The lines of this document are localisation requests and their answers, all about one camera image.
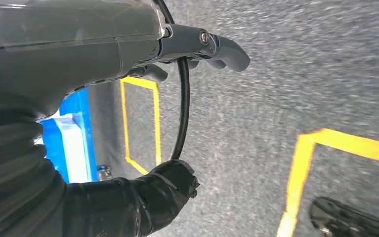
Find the yellow painted line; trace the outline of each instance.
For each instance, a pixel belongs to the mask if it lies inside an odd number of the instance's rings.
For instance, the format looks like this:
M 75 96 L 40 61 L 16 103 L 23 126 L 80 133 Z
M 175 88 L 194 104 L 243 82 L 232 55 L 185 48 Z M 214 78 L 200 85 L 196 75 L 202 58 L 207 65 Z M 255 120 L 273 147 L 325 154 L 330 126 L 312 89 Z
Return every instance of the yellow painted line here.
M 278 227 L 278 237 L 293 235 L 316 143 L 379 161 L 379 141 L 376 140 L 329 129 L 299 135 L 287 184 L 286 209 Z
M 121 84 L 121 104 L 123 112 L 123 126 L 124 126 L 124 143 L 125 143 L 125 159 L 131 164 L 136 170 L 138 170 L 143 175 L 148 172 L 137 164 L 130 157 L 130 146 L 128 137 L 128 122 L 127 122 L 127 109 L 126 109 L 126 99 L 125 99 L 125 83 L 140 86 L 153 91 L 153 103 L 154 103 L 154 125 L 155 125 L 155 148 L 156 148 L 156 165 L 162 163 L 161 154 L 161 144 L 160 144 L 160 105 L 159 105 L 159 89 L 157 83 L 149 80 L 144 80 L 140 78 L 126 77 L 120 80 Z

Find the brake cable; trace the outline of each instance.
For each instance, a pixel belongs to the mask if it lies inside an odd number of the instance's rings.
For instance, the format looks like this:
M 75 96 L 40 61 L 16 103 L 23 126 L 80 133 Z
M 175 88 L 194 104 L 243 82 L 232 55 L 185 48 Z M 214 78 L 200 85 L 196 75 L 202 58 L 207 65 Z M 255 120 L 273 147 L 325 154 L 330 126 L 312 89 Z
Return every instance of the brake cable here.
M 152 0 L 156 4 L 162 14 L 165 16 L 167 24 L 174 24 L 175 21 L 163 0 Z M 187 59 L 181 57 L 177 59 L 179 78 L 181 81 L 181 108 L 179 114 L 179 128 L 174 149 L 172 150 L 170 159 L 179 159 L 182 148 L 184 147 L 185 136 L 187 134 L 188 120 L 190 117 L 190 73 L 188 69 Z

